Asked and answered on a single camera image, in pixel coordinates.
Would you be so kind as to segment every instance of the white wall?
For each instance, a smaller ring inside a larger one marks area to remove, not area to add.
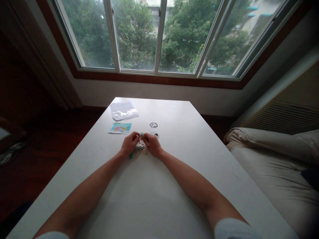
[[[318,61],[319,45],[309,51],[265,94],[255,101],[231,127],[245,127],[252,118],[265,110],[274,99],[304,107],[318,108]]]
[[[281,69],[280,66],[293,52],[313,37],[314,29],[318,26],[316,12],[313,9],[301,20],[243,90],[81,80],[73,78],[36,0],[25,1],[86,106],[107,107],[115,97],[185,100],[190,101],[200,114],[233,116],[271,73],[287,70]]]

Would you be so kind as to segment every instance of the round sticker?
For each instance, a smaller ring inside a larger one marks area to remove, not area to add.
[[[151,135],[154,135],[156,138],[159,138],[159,137],[160,137],[159,134],[156,133],[156,132],[151,132],[150,134],[151,134]]]
[[[150,123],[151,128],[156,128],[157,127],[157,123]]]

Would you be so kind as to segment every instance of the person's left hand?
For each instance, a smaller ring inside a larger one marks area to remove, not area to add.
[[[125,137],[120,152],[122,152],[125,157],[129,156],[130,153],[133,152],[139,140],[140,140],[140,134],[137,132],[132,132],[130,135]]]

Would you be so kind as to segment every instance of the green foliage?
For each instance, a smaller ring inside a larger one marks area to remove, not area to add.
[[[114,68],[103,2],[62,1],[86,66]]]
[[[103,1],[62,1],[86,66],[114,67]],[[214,49],[209,65],[217,74],[232,74],[250,47],[247,32],[237,30],[250,1],[236,1]],[[164,27],[160,70],[194,72],[220,2],[175,0]],[[157,34],[150,9],[135,0],[112,0],[112,7],[121,68],[153,70]]]
[[[112,6],[121,67],[153,70],[156,35],[150,9],[134,0],[113,0]]]
[[[175,0],[162,43],[160,69],[193,73],[193,61],[205,43],[220,0]]]

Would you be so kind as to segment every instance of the person's right hand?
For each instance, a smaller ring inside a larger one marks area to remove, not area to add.
[[[159,158],[160,154],[164,152],[160,146],[159,140],[154,135],[145,133],[142,135],[142,140],[144,141],[147,149],[151,152],[152,155]]]

